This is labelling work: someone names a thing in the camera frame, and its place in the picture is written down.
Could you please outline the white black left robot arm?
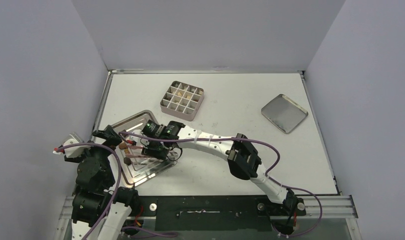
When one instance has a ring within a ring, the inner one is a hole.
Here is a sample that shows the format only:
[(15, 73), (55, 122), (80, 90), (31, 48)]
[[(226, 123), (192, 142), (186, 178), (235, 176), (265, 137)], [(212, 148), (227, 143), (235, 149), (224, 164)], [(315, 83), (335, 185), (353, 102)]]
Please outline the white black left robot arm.
[(121, 187), (113, 175), (109, 156), (122, 143), (111, 125), (92, 133), (102, 144), (66, 140), (64, 160), (77, 163), (76, 189), (72, 202), (72, 239), (116, 240), (129, 215), (141, 210), (134, 188)]

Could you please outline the pink-tipped metal tweezers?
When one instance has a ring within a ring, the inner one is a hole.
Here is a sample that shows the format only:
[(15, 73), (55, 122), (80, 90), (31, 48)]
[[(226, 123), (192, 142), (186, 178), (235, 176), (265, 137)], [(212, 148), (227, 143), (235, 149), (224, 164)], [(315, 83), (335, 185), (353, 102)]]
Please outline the pink-tipped metal tweezers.
[(124, 149), (124, 156), (127, 158), (144, 158), (145, 156), (142, 154), (143, 147), (142, 146), (131, 146), (128, 145), (126, 149)]

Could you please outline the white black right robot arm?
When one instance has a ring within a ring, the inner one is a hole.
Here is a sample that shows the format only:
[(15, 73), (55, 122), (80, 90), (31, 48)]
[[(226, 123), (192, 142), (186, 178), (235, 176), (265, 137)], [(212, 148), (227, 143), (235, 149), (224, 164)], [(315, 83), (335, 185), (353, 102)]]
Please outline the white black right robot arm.
[(230, 173), (241, 180), (251, 181), (262, 190), (274, 209), (286, 214), (293, 206), (293, 200), (282, 185), (266, 176), (255, 140), (239, 133), (235, 137), (220, 136), (194, 129), (181, 122), (170, 121), (168, 125), (148, 120), (141, 131), (148, 141), (149, 156), (166, 158), (167, 152), (174, 148), (192, 149), (219, 157), (228, 163)]

